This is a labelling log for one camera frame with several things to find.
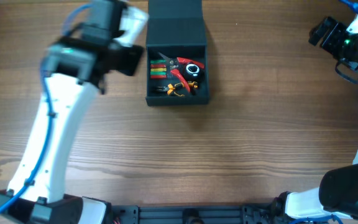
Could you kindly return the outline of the clear case coloured screwdrivers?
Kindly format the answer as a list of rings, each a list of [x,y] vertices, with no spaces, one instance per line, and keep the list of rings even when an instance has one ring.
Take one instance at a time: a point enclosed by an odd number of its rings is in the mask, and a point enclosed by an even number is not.
[[[165,60],[150,61],[151,79],[164,79],[164,78],[171,78],[171,77],[172,75],[168,71],[167,63]]]

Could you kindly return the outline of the red handled snips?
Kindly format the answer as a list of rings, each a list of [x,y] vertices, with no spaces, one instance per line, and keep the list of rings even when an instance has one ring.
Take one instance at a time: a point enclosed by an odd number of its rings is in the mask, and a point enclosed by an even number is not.
[[[183,57],[170,58],[170,57],[167,57],[166,55],[164,55],[163,53],[159,52],[158,54],[166,61],[168,71],[170,72],[170,74],[173,75],[174,77],[178,78],[179,81],[182,84],[184,84],[184,87],[186,88],[186,90],[188,92],[190,92],[190,87],[188,85],[188,81],[186,81],[182,75],[183,66],[188,63],[193,63],[193,64],[198,65],[203,70],[205,70],[205,65],[201,62],[198,62],[196,60],[192,60],[189,58],[183,58]]]

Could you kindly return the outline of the orange black pliers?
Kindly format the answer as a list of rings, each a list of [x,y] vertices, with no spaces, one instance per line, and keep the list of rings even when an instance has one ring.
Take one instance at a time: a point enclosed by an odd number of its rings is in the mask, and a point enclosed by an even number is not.
[[[186,91],[186,88],[182,83],[170,83],[166,86],[155,86],[152,87],[152,91],[154,93],[164,93],[168,96],[184,97],[187,95],[192,95],[194,93],[193,89],[198,89],[198,82],[188,82],[188,85],[190,87],[189,93]]]

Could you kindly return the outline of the black white round coil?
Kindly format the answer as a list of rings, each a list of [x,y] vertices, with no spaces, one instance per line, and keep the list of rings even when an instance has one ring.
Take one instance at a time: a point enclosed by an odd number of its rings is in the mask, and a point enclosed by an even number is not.
[[[188,63],[183,66],[182,75],[186,81],[198,82],[203,79],[204,70],[196,64]]]

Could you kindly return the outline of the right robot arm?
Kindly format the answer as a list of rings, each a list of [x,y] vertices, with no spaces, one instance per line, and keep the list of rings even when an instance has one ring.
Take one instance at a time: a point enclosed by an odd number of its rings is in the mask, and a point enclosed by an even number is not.
[[[358,72],[358,3],[344,1],[356,17],[347,26],[325,17],[310,31],[309,43],[319,45],[344,65]],[[358,85],[340,70],[336,73],[350,83]],[[270,206],[273,217],[285,217],[288,223],[322,223],[343,219],[358,220],[358,150],[352,165],[327,172],[319,187],[304,192],[285,192]]]

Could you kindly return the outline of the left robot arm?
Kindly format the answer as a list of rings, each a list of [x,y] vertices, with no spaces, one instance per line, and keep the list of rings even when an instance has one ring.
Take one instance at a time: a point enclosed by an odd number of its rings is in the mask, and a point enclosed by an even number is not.
[[[87,109],[105,91],[105,75],[132,76],[143,48],[135,44],[148,14],[125,1],[91,1],[73,11],[40,62],[37,116],[21,162],[4,190],[0,215],[16,223],[114,223],[111,204],[65,192],[72,145]]]

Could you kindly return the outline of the dark green open box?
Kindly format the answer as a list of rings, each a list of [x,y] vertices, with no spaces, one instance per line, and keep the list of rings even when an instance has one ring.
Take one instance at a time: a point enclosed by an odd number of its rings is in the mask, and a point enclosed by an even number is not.
[[[209,101],[208,52],[206,28],[201,0],[150,0],[146,38],[148,106],[203,105]],[[167,57],[183,57],[205,65],[204,77],[198,81],[198,89],[184,97],[154,93],[152,87],[181,83],[171,78],[151,79],[150,61]]]

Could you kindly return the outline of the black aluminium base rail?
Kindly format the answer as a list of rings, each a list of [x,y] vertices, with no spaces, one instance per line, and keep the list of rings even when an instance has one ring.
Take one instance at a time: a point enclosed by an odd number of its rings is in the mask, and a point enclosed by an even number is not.
[[[110,222],[119,224],[285,224],[294,220],[284,214],[274,214],[270,205],[263,203],[195,207],[115,205],[111,212]]]

